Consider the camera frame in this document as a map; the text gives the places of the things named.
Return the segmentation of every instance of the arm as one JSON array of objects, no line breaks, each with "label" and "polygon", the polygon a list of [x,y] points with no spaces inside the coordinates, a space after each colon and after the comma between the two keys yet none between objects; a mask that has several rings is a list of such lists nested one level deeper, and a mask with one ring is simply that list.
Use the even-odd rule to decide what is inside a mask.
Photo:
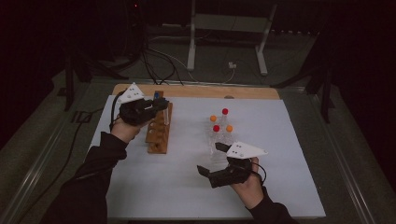
[{"label": "arm", "polygon": [[107,223],[106,194],[112,169],[126,158],[125,148],[142,126],[117,119],[111,134],[101,133],[100,146],[91,147],[76,174],[62,185],[41,223]]},{"label": "arm", "polygon": [[[259,159],[251,159],[252,169],[256,173],[259,171]],[[260,183],[260,178],[256,175],[250,177],[242,184],[231,185],[238,194],[247,210],[253,215],[257,223],[268,224],[294,224],[298,223],[291,218],[288,209],[281,203],[274,203],[268,196],[267,189]]]}]

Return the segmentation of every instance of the floor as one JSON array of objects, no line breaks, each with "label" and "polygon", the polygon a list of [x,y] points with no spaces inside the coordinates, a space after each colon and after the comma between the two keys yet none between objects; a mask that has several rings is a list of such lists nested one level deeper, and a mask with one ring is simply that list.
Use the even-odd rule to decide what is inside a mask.
[{"label": "floor", "polygon": [[[195,70],[190,73],[185,69],[189,45],[186,36],[171,37],[170,34],[164,34],[150,38],[149,47],[152,50],[147,51],[147,63],[158,75],[157,80],[172,74],[174,66],[178,76],[174,73],[163,84],[176,85],[182,82],[185,85],[268,87],[296,75],[315,42],[315,37],[310,35],[271,33],[264,50],[269,75],[263,77],[258,70],[254,53],[257,36],[235,38],[209,32],[203,32],[200,36],[202,38],[197,41]],[[158,57],[156,51],[163,53],[160,56],[162,58]],[[164,59],[163,55],[170,57],[174,65]],[[236,63],[234,70],[228,67],[229,62]],[[152,82],[142,60],[120,74],[128,77],[128,82]],[[331,123],[327,124],[318,113],[320,95],[304,93],[307,81],[306,78],[278,90],[290,112],[290,119],[327,214],[324,218],[299,218],[299,222],[395,223],[396,196],[337,88],[332,86],[331,99],[334,107],[329,110]],[[125,81],[100,74],[91,83],[76,81],[76,101],[69,112],[64,112],[65,99],[57,95],[59,89],[64,87],[64,72],[54,77],[54,91],[0,151],[0,220],[15,221],[23,216],[20,223],[38,223],[59,187],[83,162],[101,114],[100,111],[95,113],[91,122],[78,127],[77,123],[70,122],[75,111],[95,111],[103,107],[114,85],[122,82]],[[70,161],[59,179],[46,190],[61,170],[70,148],[73,148]],[[42,151],[48,152],[45,157],[47,162],[39,163],[36,158],[42,155]],[[26,177],[31,182],[22,185],[21,182]],[[35,202],[43,191],[43,196]],[[126,224],[128,221],[109,220],[109,223]],[[129,223],[242,224],[249,223],[249,220],[134,220]]]}]

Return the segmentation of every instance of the hand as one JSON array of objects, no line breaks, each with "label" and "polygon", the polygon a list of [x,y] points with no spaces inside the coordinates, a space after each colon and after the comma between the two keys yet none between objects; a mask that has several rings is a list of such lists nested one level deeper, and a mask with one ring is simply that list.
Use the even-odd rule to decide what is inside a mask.
[{"label": "hand", "polygon": [[140,124],[137,126],[133,126],[131,124],[125,123],[122,118],[117,117],[116,121],[114,121],[113,129],[111,130],[111,134],[118,137],[125,143],[129,143],[140,133],[140,129],[144,127],[147,123]]},{"label": "hand", "polygon": [[[252,170],[258,173],[259,166],[254,163],[259,164],[259,159],[257,157],[252,158],[251,162],[253,163]],[[264,198],[264,194],[262,193],[262,183],[260,181],[260,177],[257,175],[251,174],[244,183],[232,184],[231,187],[235,190],[245,207],[248,209],[254,208]]]}]

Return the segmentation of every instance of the dark background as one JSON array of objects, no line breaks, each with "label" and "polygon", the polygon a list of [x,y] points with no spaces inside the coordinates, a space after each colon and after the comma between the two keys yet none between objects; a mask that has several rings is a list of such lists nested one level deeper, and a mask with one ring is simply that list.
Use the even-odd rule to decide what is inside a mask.
[{"label": "dark background", "polygon": [[[250,16],[268,13],[261,9],[265,7],[254,7],[255,11],[244,9],[248,4],[257,5],[257,1],[197,2],[197,10],[203,12]],[[232,10],[225,2],[238,5],[239,10]],[[123,4],[104,0],[3,1],[0,147],[53,89],[50,79],[64,69],[65,36],[77,36],[75,40],[81,48],[98,58],[111,60],[125,53],[116,44],[128,36],[117,29],[125,25],[127,12],[122,9]],[[148,0],[138,4],[144,21],[150,25],[186,25],[190,21],[191,5],[185,0]],[[395,13],[396,5],[391,1],[285,1],[279,3],[272,26],[277,34],[292,31],[318,35],[304,67],[330,66],[332,83],[340,88],[393,189],[396,189],[393,167],[396,101],[392,91]]]}]

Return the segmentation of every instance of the red cap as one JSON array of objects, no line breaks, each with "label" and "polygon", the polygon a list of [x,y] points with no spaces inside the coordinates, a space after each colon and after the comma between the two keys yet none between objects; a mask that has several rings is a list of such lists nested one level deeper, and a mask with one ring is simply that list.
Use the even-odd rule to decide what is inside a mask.
[{"label": "red cap", "polygon": [[219,125],[213,126],[213,132],[218,132],[218,131],[220,131],[220,126]]}]

